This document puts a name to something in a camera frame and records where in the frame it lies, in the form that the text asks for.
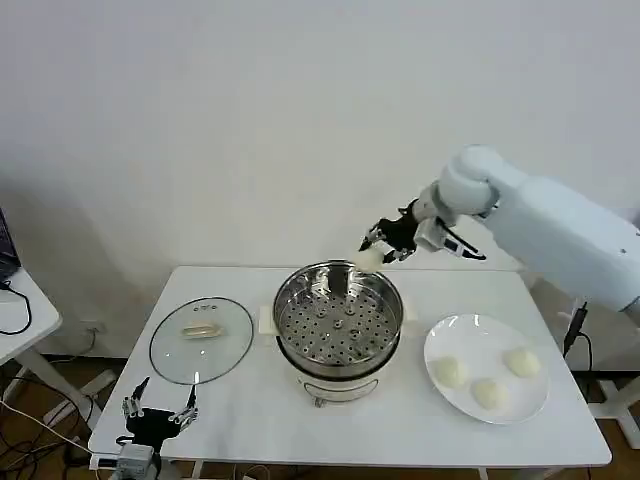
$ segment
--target table leg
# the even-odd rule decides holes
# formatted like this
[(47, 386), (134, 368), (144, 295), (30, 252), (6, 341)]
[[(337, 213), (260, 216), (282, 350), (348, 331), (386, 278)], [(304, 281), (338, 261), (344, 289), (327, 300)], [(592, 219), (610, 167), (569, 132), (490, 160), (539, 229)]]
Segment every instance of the table leg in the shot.
[[(116, 377), (115, 373), (113, 373), (111, 370), (105, 370), (85, 386), (80, 388), (80, 393), (85, 397), (89, 397), (95, 400), (98, 396), (98, 393), (100, 393), (103, 388), (108, 387), (117, 379), (118, 377)], [(49, 410), (43, 417), (43, 420), (47, 425), (53, 426), (56, 423), (62, 421), (63, 418), (71, 415), (75, 411), (75, 409), (75, 405), (70, 404), (67, 400), (63, 400), (58, 405)]]
[(513, 480), (545, 480), (562, 470), (564, 470), (562, 467), (527, 468), (516, 473)]
[(598, 385), (607, 400), (589, 404), (594, 418), (616, 420), (629, 446), (640, 449), (640, 417), (633, 416), (629, 411), (629, 407), (640, 401), (640, 377), (620, 390), (610, 380), (599, 380)]
[(29, 369), (27, 367), (20, 367), (20, 371), (16, 373), (16, 378), (11, 380), (9, 386), (4, 389), (4, 393), (2, 394), (2, 401), (8, 402), (9, 399), (16, 394), (18, 389), (24, 385), (24, 382), (21, 382), (20, 379), (24, 377), (27, 373), (29, 373)]
[(198, 479), (200, 478), (200, 474), (202, 473), (202, 467), (204, 466), (204, 462), (202, 460), (198, 460), (193, 464), (193, 470), (191, 471), (191, 478)]
[(36, 374), (40, 380), (47, 385), (60, 390), (67, 395), (73, 403), (75, 403), (80, 409), (82, 417), (87, 421), (89, 428), (92, 430), (95, 428), (100, 418), (100, 408), (97, 405), (93, 405), (87, 397), (85, 397), (78, 389), (71, 385), (58, 371), (51, 366), (47, 360), (35, 351), (33, 348), (29, 348), (18, 355), (15, 360), (23, 367), (28, 368)]

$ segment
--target small white table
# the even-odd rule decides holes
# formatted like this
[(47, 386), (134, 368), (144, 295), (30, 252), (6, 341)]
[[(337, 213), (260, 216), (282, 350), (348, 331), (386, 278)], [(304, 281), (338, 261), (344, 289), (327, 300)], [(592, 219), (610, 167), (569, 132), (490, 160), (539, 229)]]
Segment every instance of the small white table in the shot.
[[(151, 377), (142, 404), (176, 410), (188, 386), (153, 370), (149, 342), (176, 307), (199, 297), (243, 304), (254, 321), (270, 305), (291, 269), (179, 267), (171, 275), (111, 394), (89, 447), (92, 466), (113, 459), (126, 435), (123, 397)], [(197, 387), (198, 419), (167, 440), (167, 459), (405, 467), (553, 468), (603, 465), (609, 448), (520, 277), (494, 271), (388, 271), (418, 318), (401, 339), (389, 371), (368, 397), (315, 408), (294, 385), (272, 342), (256, 335), (242, 362)], [(542, 412), (525, 423), (494, 426), (456, 410), (429, 380), (422, 349), (426, 332), (443, 317), (485, 313), (513, 325), (539, 345), (550, 376)]]
[[(44, 383), (65, 393), (78, 405), (80, 413), (87, 420), (89, 426), (94, 427), (101, 414), (100, 408), (97, 405), (92, 406), (92, 402), (85, 396), (87, 392), (77, 390), (42, 355), (31, 348), (62, 324), (58, 311), (23, 268), (16, 272), (10, 280), (13, 290), (29, 298), (32, 323), (27, 330), (19, 335), (0, 334), (0, 365), (15, 358), (22, 366), (16, 375), (17, 377), (24, 376), (29, 370), (32, 371)], [(11, 292), (2, 291), (0, 294), (2, 294), (2, 298), (0, 298), (0, 330), (19, 330), (26, 324), (28, 318), (24, 299)], [(103, 386), (105, 382), (108, 385), (114, 379), (113, 372), (105, 372), (94, 383)], [(19, 381), (13, 381), (5, 389), (3, 400), (6, 401), (11, 396), (18, 384)], [(74, 409), (65, 401), (45, 415), (44, 420), (49, 425), (55, 425)]]

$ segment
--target black cable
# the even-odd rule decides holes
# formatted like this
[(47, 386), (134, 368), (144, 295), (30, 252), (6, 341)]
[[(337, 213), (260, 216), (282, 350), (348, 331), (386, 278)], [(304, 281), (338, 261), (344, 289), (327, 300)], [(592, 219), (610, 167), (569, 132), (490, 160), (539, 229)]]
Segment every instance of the black cable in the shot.
[(573, 318), (571, 318), (571, 323), (569, 324), (569, 330), (564, 336), (562, 351), (563, 357), (567, 356), (567, 353), (569, 353), (569, 350), (576, 341), (576, 338), (581, 333), (580, 330), (582, 329), (582, 325), (584, 324), (584, 319), (587, 317), (587, 313), (589, 313), (589, 311), (587, 310), (587, 302), (584, 302), (582, 307), (578, 308), (573, 313)]
[(156, 466), (155, 480), (158, 480), (158, 477), (160, 476), (160, 471), (162, 470), (162, 459), (160, 458), (160, 454), (158, 452), (153, 452), (151, 454), (151, 461)]
[(96, 337), (97, 337), (98, 330), (96, 330), (95, 328), (91, 328), (91, 329), (89, 329), (87, 331), (91, 332), (91, 343), (89, 344), (89, 346), (87, 348), (85, 348), (84, 350), (81, 350), (80, 352), (74, 354), (73, 356), (71, 356), (69, 358), (63, 358), (63, 359), (60, 359), (60, 360), (52, 360), (52, 361), (49, 362), (49, 364), (50, 365), (54, 365), (56, 363), (71, 363), (76, 358), (82, 357), (82, 356), (86, 355), (87, 353), (89, 353), (91, 350), (93, 350), (93, 347), (96, 346)]
[[(32, 383), (32, 384), (47, 388), (48, 390), (50, 390), (50, 391), (52, 391), (54, 393), (57, 393), (61, 397), (64, 397), (71, 405), (75, 406), (76, 420), (73, 423), (73, 425), (71, 426), (71, 428), (69, 429), (69, 431), (66, 432), (63, 436), (70, 437), (71, 434), (73, 433), (73, 431), (75, 430), (75, 428), (78, 426), (78, 424), (80, 422), (80, 418), (82, 417), (82, 415), (80, 415), (80, 409), (64, 392), (61, 392), (58, 389), (56, 389), (54, 387), (51, 387), (51, 386), (47, 385), (46, 383), (43, 383), (43, 382), (41, 382), (39, 380), (31, 379), (31, 378), (6, 376), (6, 375), (0, 373), (0, 380), (2, 380), (2, 382), (0, 382), (0, 386), (2, 387), (0, 389), (1, 390), (0, 391), (0, 395), (4, 394), (4, 388), (5, 388), (4, 387), (4, 380), (19, 380), (19, 381)], [(88, 397), (88, 398), (91, 401), (91, 407), (90, 407), (90, 410), (89, 410), (89, 416), (91, 416), (91, 414), (93, 413), (93, 408), (94, 408), (94, 400), (92, 398), (90, 398), (90, 397)], [(25, 469), (27, 469), (27, 468), (29, 468), (30, 466), (33, 465), (33, 470), (31, 471), (31, 474), (29, 476), (29, 480), (30, 480), (35, 476), (35, 473), (36, 473), (37, 468), (38, 468), (38, 462), (40, 460), (45, 458), (47, 455), (50, 455), (51, 453), (53, 453), (55, 450), (57, 450), (61, 446), (68, 445), (67, 442), (60, 442), (60, 443), (54, 443), (54, 444), (51, 444), (51, 445), (45, 445), (44, 447), (35, 447), (36, 443), (40, 440), (40, 437), (43, 435), (43, 433), (45, 433), (47, 431), (48, 430), (46, 428), (41, 426), (40, 432), (38, 433), (38, 435), (36, 436), (35, 439), (30, 440), (30, 441), (21, 441), (21, 442), (18, 442), (16, 444), (11, 444), (2, 435), (2, 431), (0, 430), (0, 441), (2, 441), (2, 443), (4, 443), (7, 446), (7, 450), (5, 452), (3, 452), (2, 455), (0, 455), (0, 458), (2, 458), (3, 456), (5, 456), (6, 454), (8, 454), (10, 452), (17, 452), (17, 453), (25, 455), (24, 458), (20, 459), (20, 463), (21, 464), (19, 464), (18, 466), (15, 466), (15, 467), (12, 467), (12, 468), (0, 469), (0, 474), (2, 475), (2, 478), (7, 478), (9, 473), (16, 472), (16, 480), (18, 480), (18, 477), (22, 474), (22, 472)], [(22, 450), (21, 448), (18, 448), (18, 446), (22, 446), (25, 443), (27, 443), (29, 445), (29, 450)]]
[[(582, 337), (587, 341), (587, 346), (589, 348), (589, 373), (591, 373), (593, 372), (593, 345), (591, 343), (591, 338), (583, 332), (578, 332), (578, 337)], [(589, 403), (589, 388), (591, 386), (590, 380), (590, 378), (587, 379), (587, 386), (584, 389), (584, 396), (587, 403)], [(587, 467), (587, 478), (591, 480), (591, 467)]]
[[(91, 418), (91, 414), (93, 413), (93, 400), (91, 401), (91, 409), (89, 410), (89, 416), (87, 418)], [(64, 461), (64, 470), (62, 471), (62, 479), (65, 480), (67, 478), (67, 474), (69, 470), (72, 468), (80, 468), (86, 467), (89, 465), (91, 460), (91, 455), (84, 455), (80, 457), (74, 457), (71, 454), (72, 445), (69, 443), (65, 443), (64, 453), (62, 454), (62, 459)]]
[(5, 332), (4, 330), (0, 330), (0, 334), (2, 335), (20, 335), (21, 333), (24, 333), (31, 326), (31, 321), (33, 320), (31, 315), (31, 304), (29, 303), (29, 298), (26, 295), (23, 295), (20, 292), (16, 292), (13, 288), (11, 288), (10, 281), (0, 282), (0, 290), (6, 290), (13, 293), (14, 295), (18, 295), (19, 297), (22, 297), (25, 305), (27, 306), (27, 324), (24, 327), (14, 332)]
[(116, 443), (121, 447), (128, 443), (131, 443), (132, 441), (133, 441), (133, 437), (129, 437), (127, 435), (120, 435), (118, 438), (116, 438)]

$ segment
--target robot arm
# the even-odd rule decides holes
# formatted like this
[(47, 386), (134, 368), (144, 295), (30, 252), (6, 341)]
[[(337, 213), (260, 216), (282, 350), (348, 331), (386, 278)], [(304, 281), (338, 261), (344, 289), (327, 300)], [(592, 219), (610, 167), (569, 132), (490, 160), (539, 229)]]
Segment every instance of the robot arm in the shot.
[(374, 225), (361, 250), (382, 240), (392, 248), (385, 263), (404, 260), (417, 246), (482, 260), (452, 230), (460, 215), (469, 215), (500, 248), (565, 293), (632, 316), (640, 311), (640, 231), (558, 182), (519, 171), (488, 147), (465, 148), (400, 213)]

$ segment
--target steamed bun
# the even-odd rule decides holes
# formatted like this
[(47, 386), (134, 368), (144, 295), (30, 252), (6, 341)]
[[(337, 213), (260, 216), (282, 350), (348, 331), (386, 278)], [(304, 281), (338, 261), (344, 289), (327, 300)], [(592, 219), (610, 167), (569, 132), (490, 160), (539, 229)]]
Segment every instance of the steamed bun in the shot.
[(460, 388), (467, 382), (467, 368), (455, 357), (442, 357), (433, 362), (433, 373), (438, 383), (449, 388)]
[(503, 360), (509, 370), (518, 377), (535, 377), (540, 371), (540, 360), (535, 353), (524, 347), (509, 350), (504, 354)]
[(362, 252), (356, 252), (353, 256), (353, 263), (356, 268), (364, 273), (376, 273), (382, 268), (384, 253), (375, 247), (369, 247)]
[(471, 387), (471, 393), (478, 405), (486, 410), (503, 408), (509, 401), (506, 387), (490, 378), (475, 382)]

